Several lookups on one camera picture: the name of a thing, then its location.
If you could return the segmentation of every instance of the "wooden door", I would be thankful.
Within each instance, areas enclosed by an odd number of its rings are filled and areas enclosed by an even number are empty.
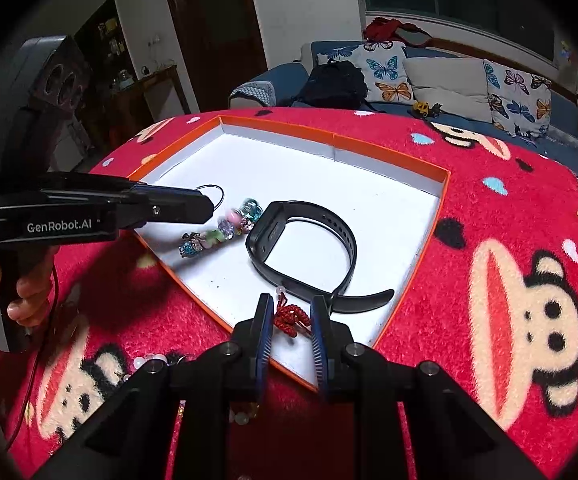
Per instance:
[[[200,111],[267,70],[253,0],[168,0]]]

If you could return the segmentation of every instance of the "human hand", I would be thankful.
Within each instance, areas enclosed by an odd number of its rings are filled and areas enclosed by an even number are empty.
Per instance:
[[[37,326],[47,315],[49,311],[47,297],[53,288],[53,283],[51,283],[53,257],[59,249],[59,247],[49,247],[44,259],[27,275],[18,279],[16,291],[20,299],[13,301],[7,308],[8,316],[18,324],[26,327]]]

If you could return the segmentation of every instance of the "blue sofa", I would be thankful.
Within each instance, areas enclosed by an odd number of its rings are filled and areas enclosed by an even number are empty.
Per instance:
[[[329,52],[333,48],[355,46],[360,41],[314,41],[306,44],[302,49],[302,60],[285,63],[267,72],[256,76],[253,81],[268,81],[273,85],[275,102],[282,105],[290,102],[303,87],[309,77],[310,70],[317,64],[317,55]],[[405,50],[407,57],[458,57],[448,52],[430,48],[412,48]],[[263,104],[246,96],[233,96],[231,108],[262,107]],[[294,102],[292,107],[309,107],[309,105]],[[393,115],[408,115],[409,105],[383,104],[373,105],[376,110]],[[540,153],[552,160],[567,166],[578,175],[578,108],[552,90],[552,116],[550,130],[546,137],[528,142],[522,137],[512,137],[496,128],[493,123],[484,123],[465,119],[460,116],[442,113],[435,119],[438,123],[447,124],[456,128],[470,130],[479,134],[501,139],[508,144],[516,144],[535,153]]]

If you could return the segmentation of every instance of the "gray pillow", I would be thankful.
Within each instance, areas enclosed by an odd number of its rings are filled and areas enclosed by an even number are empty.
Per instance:
[[[482,59],[413,57],[404,60],[414,98],[466,119],[492,122]]]

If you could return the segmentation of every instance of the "window frame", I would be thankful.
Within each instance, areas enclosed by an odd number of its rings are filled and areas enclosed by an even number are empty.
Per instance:
[[[473,34],[480,34],[481,36],[485,36],[492,40],[497,40],[502,43],[505,43],[509,46],[513,46],[524,51],[527,54],[530,54],[540,61],[549,63],[554,68],[557,68],[556,64],[556,49],[554,48],[553,59],[549,59],[538,52],[531,50],[529,47],[516,43],[515,41],[508,40],[507,38],[500,35],[497,30],[491,30],[488,28],[480,27],[475,23],[465,22],[458,18],[452,18],[450,16],[442,16],[438,9],[438,0],[434,0],[434,7],[436,8],[436,12],[427,12],[424,10],[416,10],[416,9],[400,9],[397,7],[380,7],[374,6],[371,4],[370,0],[359,0],[359,5],[361,7],[361,12],[365,15],[365,22],[367,21],[368,16],[385,16],[387,18],[407,18],[411,17],[410,19],[422,18],[428,22],[437,23],[438,25],[445,25],[446,27],[455,27],[458,25],[458,28],[462,28],[467,32],[471,32]]]

